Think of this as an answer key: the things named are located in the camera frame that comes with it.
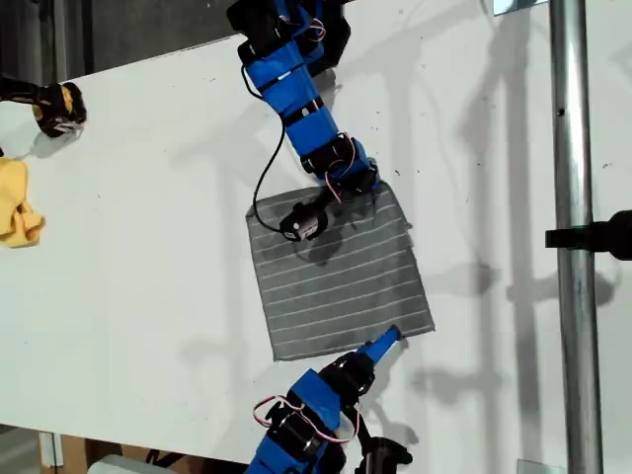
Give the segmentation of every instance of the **yellow cloth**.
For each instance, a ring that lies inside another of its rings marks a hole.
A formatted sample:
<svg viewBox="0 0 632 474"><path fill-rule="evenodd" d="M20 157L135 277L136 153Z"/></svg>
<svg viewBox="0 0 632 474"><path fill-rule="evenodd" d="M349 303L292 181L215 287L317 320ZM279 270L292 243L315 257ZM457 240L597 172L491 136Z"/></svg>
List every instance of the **yellow cloth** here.
<svg viewBox="0 0 632 474"><path fill-rule="evenodd" d="M43 217L27 204L27 165L0 157L0 244L23 247L40 238Z"/></svg>

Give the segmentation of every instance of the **gray towel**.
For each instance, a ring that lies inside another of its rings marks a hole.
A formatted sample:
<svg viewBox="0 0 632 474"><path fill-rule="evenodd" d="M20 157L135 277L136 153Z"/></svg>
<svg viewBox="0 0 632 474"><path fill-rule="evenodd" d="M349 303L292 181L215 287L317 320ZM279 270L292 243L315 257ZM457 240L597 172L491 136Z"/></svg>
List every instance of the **gray towel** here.
<svg viewBox="0 0 632 474"><path fill-rule="evenodd" d="M262 219L278 226L308 188L258 201ZM287 242L246 216L275 360L347 351L396 324L405 336L433 331L395 195L382 183L374 195L328 208L329 226L313 241Z"/></svg>

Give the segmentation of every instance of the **red and white wire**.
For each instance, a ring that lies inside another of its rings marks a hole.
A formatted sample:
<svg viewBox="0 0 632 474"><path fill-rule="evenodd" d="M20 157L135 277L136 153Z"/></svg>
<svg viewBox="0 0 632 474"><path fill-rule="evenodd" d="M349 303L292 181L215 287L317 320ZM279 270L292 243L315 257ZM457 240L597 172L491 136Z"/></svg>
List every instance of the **red and white wire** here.
<svg viewBox="0 0 632 474"><path fill-rule="evenodd" d="M307 418L305 416L305 414L302 413L302 411L305 408L305 404L302 404L300 407L295 407L291 403L289 403L287 401L287 399L285 397L283 397L282 395L272 395L270 397L266 397L261 402L259 402L257 405L255 405L255 408L253 408L253 417L255 418L257 423L259 423L264 428L271 427L272 426L272 422L269 422L268 420L262 420L261 418L259 418L257 416L257 410L259 408L263 407L264 405L266 405L267 403L272 402L273 400L280 400L282 403L287 405L289 408L291 408L295 412L298 412L298 414L303 418L303 420L305 420L314 429L314 432L316 432L316 435L318 437L328 441L328 442L334 442L336 444L343 444L345 442L349 442L349 441L351 441L351 440L356 438L357 432L359 431L359 411L360 411L360 407L358 407L357 410L356 410L354 435L352 437L347 438L347 439L339 439L337 437L332 437L332 436L329 436L327 434L324 434L323 432L318 430L318 428L316 428L316 425L314 424L314 422L312 422L309 418Z"/></svg>
<svg viewBox="0 0 632 474"><path fill-rule="evenodd" d="M356 145L354 144L354 140L349 136L348 133L340 133L340 135L343 135L343 136L345 136L347 138L347 140L349 141L349 143L352 146L353 154L352 154L352 159L351 159L351 161L349 163L349 166L347 167L347 169L345 171L343 171L340 174L340 176L338 178L342 178L346 173L348 173L349 170L354 165L354 162L356 161ZM336 161L332 162L332 164L329 165L329 169L331 169L334 165L337 165L338 163L343 163L343 160L336 160ZM334 197L338 201L338 204L342 204L343 200L341 198L341 195L336 192L336 190L334 189L333 185L331 184L331 182L329 180L329 169L325 172L325 183L327 183L327 188L330 189L330 191L332 192L332 194L334 195Z"/></svg>
<svg viewBox="0 0 632 474"><path fill-rule="evenodd" d="M270 397L266 397L264 398L261 402L259 402L257 405L255 405L255 407L253 408L253 418L255 419L255 421L260 424L262 427L265 428L269 428L271 427L273 424L272 422L269 422L268 420L264 420L261 419L257 416L257 410L259 410L261 407L263 407L264 405L266 405L267 403L272 402L273 400L280 400L282 403L284 403L285 405L287 405L289 408L291 408L292 410L294 410L295 412L300 412L305 408L305 405L301 405L300 407L295 407L293 406L291 403L289 403L287 401L287 399L285 397L283 397L282 395L272 395Z"/></svg>
<svg viewBox="0 0 632 474"><path fill-rule="evenodd" d="M315 18L312 21L312 24L309 26L309 28L319 31L316 36L316 39L312 39L312 41L316 41L316 42L322 41L325 35L327 34L327 31L325 30L325 25L323 25L323 22L321 22L317 18Z"/></svg>
<svg viewBox="0 0 632 474"><path fill-rule="evenodd" d="M358 407L358 410L356 412L357 412L357 415L355 417L354 435L352 437L348 437L347 439L338 439L337 437L327 436L326 434L324 434L320 430L318 430L316 428L316 425L314 425L314 423L309 418L307 418L302 413L300 415L307 421L307 423L309 423L311 425L311 427L316 432L316 435L318 435L319 437L323 438L324 440L326 440L328 442L334 442L336 444L344 444L346 442L354 440L356 438L356 436L357 436L357 432L359 431L359 407Z"/></svg>

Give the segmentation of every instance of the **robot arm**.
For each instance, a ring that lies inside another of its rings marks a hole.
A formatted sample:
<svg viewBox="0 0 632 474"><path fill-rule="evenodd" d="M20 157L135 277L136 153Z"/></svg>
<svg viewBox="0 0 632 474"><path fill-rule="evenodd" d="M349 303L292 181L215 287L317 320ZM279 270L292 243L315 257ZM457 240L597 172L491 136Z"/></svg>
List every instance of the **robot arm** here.
<svg viewBox="0 0 632 474"><path fill-rule="evenodd" d="M371 437L354 408L375 379L374 367L401 339L392 327L374 343L367 343L326 366L308 370L290 388L282 403L269 411L270 426L246 474L337 474L345 466L342 440L334 431L344 413L355 425L364 459L357 474L394 474L398 464L410 464L404 446Z"/></svg>
<svg viewBox="0 0 632 474"><path fill-rule="evenodd" d="M0 102L33 106L39 128L51 138L80 127L87 117L81 91L71 82L40 87L0 75Z"/></svg>
<svg viewBox="0 0 632 474"><path fill-rule="evenodd" d="M361 195L378 185L377 167L359 141L339 132L312 81L338 64L350 37L343 3L238 0L228 9L233 29L248 38L238 47L242 70L280 116L303 169L327 184L317 199L296 204L281 221L279 231L290 241L325 230L324 209L343 193ZM256 205L255 214L259 218Z"/></svg>

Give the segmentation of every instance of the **white table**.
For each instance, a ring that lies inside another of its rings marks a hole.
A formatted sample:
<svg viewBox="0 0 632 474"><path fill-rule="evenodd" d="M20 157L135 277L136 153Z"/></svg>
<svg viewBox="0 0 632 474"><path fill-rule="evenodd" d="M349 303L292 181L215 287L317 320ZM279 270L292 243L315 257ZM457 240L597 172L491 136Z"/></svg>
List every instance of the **white table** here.
<svg viewBox="0 0 632 474"><path fill-rule="evenodd" d="M609 218L632 201L632 6L589 6L594 211ZM410 444L405 472L564 465L547 7L362 0L348 18L333 113L414 224L437 327L380 365L369 427ZM244 89L240 41L80 79L90 117L72 143L0 108L47 219L38 246L0 250L0 423L248 462L252 405L333 359L272 362L244 214L279 123ZM310 183L286 144L261 196ZM623 474L632 276L597 268L606 472Z"/></svg>

